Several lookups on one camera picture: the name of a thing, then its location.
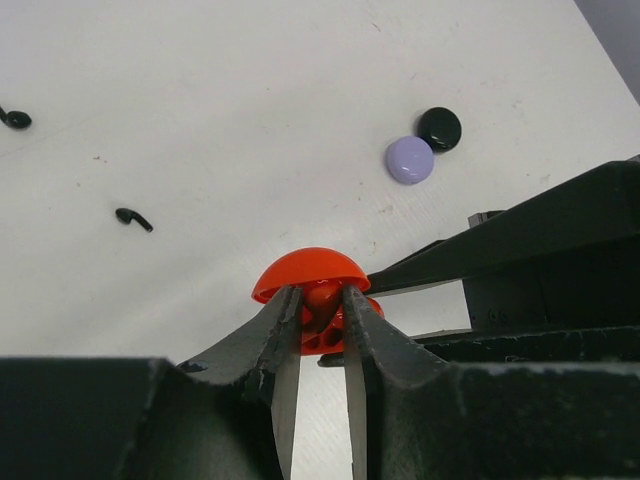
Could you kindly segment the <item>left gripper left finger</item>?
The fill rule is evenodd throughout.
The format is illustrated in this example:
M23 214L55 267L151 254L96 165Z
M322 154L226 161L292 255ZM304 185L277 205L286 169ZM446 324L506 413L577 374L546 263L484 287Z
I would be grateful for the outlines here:
M162 358L7 357L5 479L287 479L302 292L284 287L180 364Z

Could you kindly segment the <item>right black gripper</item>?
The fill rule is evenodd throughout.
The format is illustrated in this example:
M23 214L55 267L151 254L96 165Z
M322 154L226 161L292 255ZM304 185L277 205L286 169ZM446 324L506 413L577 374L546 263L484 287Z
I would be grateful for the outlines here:
M411 338L445 361L637 362L639 161L602 164L435 241L371 274L366 293L461 279L476 330L569 328Z

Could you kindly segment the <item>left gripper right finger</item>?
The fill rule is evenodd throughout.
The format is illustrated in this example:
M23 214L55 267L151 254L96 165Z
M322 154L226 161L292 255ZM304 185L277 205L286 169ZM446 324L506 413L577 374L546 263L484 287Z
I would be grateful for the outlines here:
M449 362L343 293L357 479L635 479L639 367Z

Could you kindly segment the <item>orange round charging case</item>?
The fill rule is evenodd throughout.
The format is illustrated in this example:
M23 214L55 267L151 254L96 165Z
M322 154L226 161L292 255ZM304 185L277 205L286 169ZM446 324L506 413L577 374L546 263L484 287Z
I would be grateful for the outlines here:
M360 266L329 248L298 249L280 257L263 272L253 288L252 298L266 304L284 286L302 290L301 354L343 352L343 289L354 286L364 293L371 287Z

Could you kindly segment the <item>black round charging case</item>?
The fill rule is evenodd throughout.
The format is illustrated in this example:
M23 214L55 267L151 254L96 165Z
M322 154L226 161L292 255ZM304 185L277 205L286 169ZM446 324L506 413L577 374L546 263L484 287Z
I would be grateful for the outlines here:
M455 148L462 138L462 125L454 112L445 107L426 110L415 125L416 135L434 152L447 152Z

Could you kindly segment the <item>lilac round charging case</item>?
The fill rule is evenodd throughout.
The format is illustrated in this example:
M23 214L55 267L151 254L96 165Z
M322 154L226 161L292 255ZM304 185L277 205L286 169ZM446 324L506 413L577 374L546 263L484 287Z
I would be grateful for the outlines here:
M435 155L431 146L417 136L405 136L386 149L384 161L389 174L403 185L426 180L433 172Z

